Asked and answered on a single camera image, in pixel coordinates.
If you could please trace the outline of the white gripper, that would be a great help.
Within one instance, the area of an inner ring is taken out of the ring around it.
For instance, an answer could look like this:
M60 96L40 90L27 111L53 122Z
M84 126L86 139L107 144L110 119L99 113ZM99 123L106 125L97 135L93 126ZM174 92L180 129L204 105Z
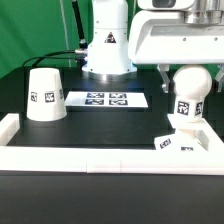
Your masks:
M224 25L188 25L181 12L142 10L132 20L128 56L134 64L158 64L169 92L171 64L220 64L217 91L224 84Z

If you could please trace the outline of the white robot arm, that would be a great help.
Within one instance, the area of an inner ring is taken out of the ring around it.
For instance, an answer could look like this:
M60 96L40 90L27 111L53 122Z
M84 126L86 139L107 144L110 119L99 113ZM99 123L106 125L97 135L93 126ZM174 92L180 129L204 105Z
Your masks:
M119 80L138 65L155 65L168 91L169 67L216 64L217 89L224 85L224 0L137 0L128 22L126 0L92 0L93 40L83 75Z

